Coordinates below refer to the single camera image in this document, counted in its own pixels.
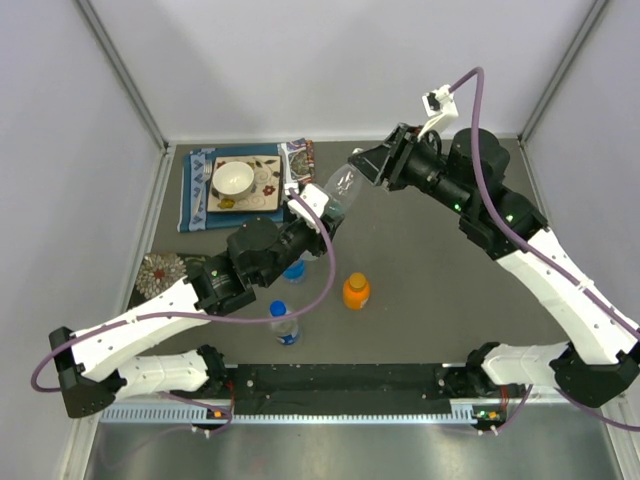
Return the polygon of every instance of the plastic bottle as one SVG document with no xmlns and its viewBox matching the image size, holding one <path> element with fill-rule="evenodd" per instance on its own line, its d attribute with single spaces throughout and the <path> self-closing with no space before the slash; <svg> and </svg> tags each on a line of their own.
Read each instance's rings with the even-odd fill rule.
<svg viewBox="0 0 640 480">
<path fill-rule="evenodd" d="M 331 196 L 325 212 L 335 216 L 344 215 L 358 197 L 364 177 L 357 168 L 346 164 L 333 172 L 324 191 Z"/>
<path fill-rule="evenodd" d="M 369 295 L 371 295 L 371 286 L 362 273 L 354 273 L 344 282 L 342 299 L 350 309 L 362 309 L 369 300 Z"/>
<path fill-rule="evenodd" d="M 272 317 L 281 317 L 291 313 L 285 303 L 280 300 L 276 300 L 271 304 L 269 312 Z M 282 322 L 271 322 L 269 327 L 282 345 L 293 345 L 300 339 L 300 327 L 298 326 L 297 318 L 283 320 Z"/>
<path fill-rule="evenodd" d="M 282 273 L 282 277 L 289 283 L 302 283 L 306 277 L 304 260 L 299 259 L 294 262 Z"/>
</svg>

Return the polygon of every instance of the gray tabletop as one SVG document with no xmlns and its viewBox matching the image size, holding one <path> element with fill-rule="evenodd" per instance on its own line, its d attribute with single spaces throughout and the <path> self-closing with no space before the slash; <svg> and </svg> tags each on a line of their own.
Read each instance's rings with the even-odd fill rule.
<svg viewBox="0 0 640 480">
<path fill-rule="evenodd" d="M 506 184 L 529 198 L 533 191 L 515 140 Z M 316 143 L 317 182 L 323 185 L 356 147 L 373 142 Z M 178 233 L 181 160 L 201 145 L 181 145 L 162 205 L 152 250 L 216 254 L 232 229 Z M 461 362 L 487 341 L 512 345 L 554 343 L 566 335 L 534 297 L 458 230 L 458 218 L 415 189 L 393 194 L 365 187 L 338 230 L 336 283 L 315 311 L 301 318 L 302 337 L 279 345 L 266 325 L 211 324 L 171 338 L 156 353 L 209 343 L 227 362 L 405 363 Z M 306 282 L 278 280 L 258 289 L 258 301 L 240 312 L 257 317 L 281 299 L 307 305 L 325 284 L 328 261 L 309 263 Z M 342 303 L 342 284 L 353 272 L 369 279 L 372 294 L 362 311 Z"/>
<path fill-rule="evenodd" d="M 100 425 L 110 463 L 166 425 Z M 622 480 L 603 424 L 568 405 L 527 405 L 497 438 L 441 425 L 233 425 L 223 435 L 176 432 L 114 471 L 97 448 L 86 480 Z"/>
</svg>

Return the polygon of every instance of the metal frame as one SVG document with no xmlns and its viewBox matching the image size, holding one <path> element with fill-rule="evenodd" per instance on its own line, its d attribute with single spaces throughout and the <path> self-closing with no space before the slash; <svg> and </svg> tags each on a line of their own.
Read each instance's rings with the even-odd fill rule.
<svg viewBox="0 0 640 480">
<path fill-rule="evenodd" d="M 163 152 L 161 152 L 158 167 L 155 172 L 155 181 L 149 191 L 147 208 L 140 225 L 137 248 L 129 262 L 129 273 L 123 284 L 123 288 L 120 290 L 120 298 L 118 298 L 116 302 L 114 316 L 127 309 L 129 296 L 135 284 L 136 275 L 138 274 L 138 266 L 142 261 L 142 257 L 150 250 L 153 243 L 153 237 L 156 232 L 158 217 L 160 216 L 160 209 L 162 207 L 162 199 L 167 188 L 174 156 L 175 145 L 170 145 L 166 150 L 163 149 Z M 91 453 L 99 423 L 100 418 L 97 415 L 73 421 L 57 478 L 60 480 L 84 478 L 89 462 L 89 454 Z"/>
<path fill-rule="evenodd" d="M 533 132 L 538 126 L 540 119 L 546 112 L 549 103 L 556 95 L 558 89 L 560 88 L 560 85 L 569 73 L 573 62 L 584 48 L 585 43 L 590 37 L 591 33 L 595 30 L 595 28 L 602 20 L 606 7 L 609 5 L 609 1 L 610 0 L 595 0 L 593 5 L 591 6 L 591 9 L 587 13 L 587 16 L 582 22 L 582 25 L 578 29 L 578 32 L 569 44 L 569 48 L 562 57 L 560 64 L 551 76 L 551 80 L 549 80 L 549 83 L 545 87 L 540 100 L 538 100 L 538 103 L 533 109 L 531 116 L 527 120 L 527 123 L 525 123 L 522 133 L 518 135 L 518 138 L 522 143 L 526 143 L 531 138 L 531 135 L 533 135 Z"/>
<path fill-rule="evenodd" d="M 118 312 L 126 309 L 128 297 L 135 282 L 137 268 L 142 260 L 143 255 L 149 250 L 153 242 L 158 216 L 162 206 L 162 200 L 166 189 L 169 172 L 175 153 L 175 145 L 170 146 L 165 140 L 162 131 L 155 122 L 153 115 L 147 107 L 139 89 L 137 88 L 131 74 L 129 73 L 124 61 L 120 57 L 115 45 L 109 37 L 104 25 L 102 24 L 91 0 L 72 0 L 77 7 L 78 12 L 84 19 L 87 27 L 92 32 L 99 47 L 102 49 L 107 61 L 113 69 L 116 78 L 122 85 L 125 94 L 129 98 L 134 110 L 143 122 L 149 135 L 153 138 L 158 148 L 161 150 L 161 159 L 156 171 L 155 182 L 149 194 L 149 201 L 139 231 L 138 247 L 131 259 L 131 269 L 129 276 L 125 281 L 120 292 L 120 298 L 117 303 Z M 526 122 L 524 129 L 518 138 L 525 159 L 527 172 L 533 186 L 536 201 L 545 211 L 545 202 L 541 195 L 535 177 L 531 170 L 530 159 L 526 149 L 526 142 L 531 138 L 538 123 L 543 117 L 553 97 L 557 94 L 558 89 L 568 74 L 573 62 L 584 48 L 585 43 L 599 21 L 602 19 L 605 9 L 609 4 L 609 0 L 595 0 L 576 36 L 572 40 L 569 48 L 565 52 L 560 64 L 556 68 L 551 80 L 547 84 L 541 98 L 538 100 L 531 116 Z M 535 395 L 531 398 L 532 403 L 564 403 L 564 399 L 559 398 L 555 392 L 545 392 Z M 621 397 L 616 401 L 603 407 L 603 413 L 610 418 L 632 422 L 633 413 L 629 407 L 626 398 Z M 65 452 L 62 457 L 61 469 L 58 475 L 60 479 L 84 478 L 91 448 L 95 440 L 95 434 L 99 424 L 99 418 L 89 417 L 81 420 L 74 420 L 71 433 L 67 442 Z M 613 450 L 616 454 L 620 468 L 625 479 L 640 478 L 640 442 L 636 440 L 636 436 L 629 432 L 619 429 L 607 427 Z"/>
<path fill-rule="evenodd" d="M 104 25 L 102 24 L 100 17 L 95 11 L 90 0 L 72 0 L 80 16 L 84 19 L 85 24 L 93 34 L 96 42 L 104 55 L 107 58 L 109 65 L 113 69 L 113 73 L 116 78 L 124 88 L 124 91 L 133 106 L 133 109 L 136 111 L 136 114 L 144 124 L 145 128 L 151 135 L 151 138 L 156 142 L 158 148 L 164 150 L 167 148 L 168 143 L 162 135 L 162 131 L 158 127 L 158 124 L 151 115 L 151 111 L 147 107 L 142 95 L 140 94 L 140 90 L 136 86 L 127 66 L 124 61 L 120 57 L 120 54 L 116 50 L 115 45 L 111 41 L 109 34 L 107 33 Z"/>
</svg>

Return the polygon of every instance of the blue placemat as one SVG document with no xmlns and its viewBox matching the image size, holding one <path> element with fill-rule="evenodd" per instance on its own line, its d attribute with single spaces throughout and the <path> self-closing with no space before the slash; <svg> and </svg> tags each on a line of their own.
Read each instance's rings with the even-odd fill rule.
<svg viewBox="0 0 640 480">
<path fill-rule="evenodd" d="M 182 166 L 182 197 L 180 201 L 180 221 L 178 231 L 182 233 L 212 230 L 214 228 L 231 228 L 242 225 L 257 214 L 252 213 L 208 213 L 207 192 L 202 191 L 205 186 L 204 162 L 215 162 L 218 157 L 233 157 L 244 155 L 279 155 L 277 144 L 245 145 L 240 147 L 199 148 L 185 155 Z M 200 204 L 195 208 L 200 197 Z M 261 212 L 261 217 L 267 217 L 276 223 L 282 223 L 283 210 L 280 207 L 275 212 Z"/>
</svg>

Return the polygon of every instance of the orange juice bottle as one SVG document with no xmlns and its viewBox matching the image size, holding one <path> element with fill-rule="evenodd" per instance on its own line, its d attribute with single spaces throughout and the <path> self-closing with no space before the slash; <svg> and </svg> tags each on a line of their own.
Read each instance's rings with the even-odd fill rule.
<svg viewBox="0 0 640 480">
<path fill-rule="evenodd" d="M 371 295 L 371 286 L 367 277 L 361 273 L 351 275 L 342 288 L 344 304 L 352 310 L 360 310 Z"/>
</svg>

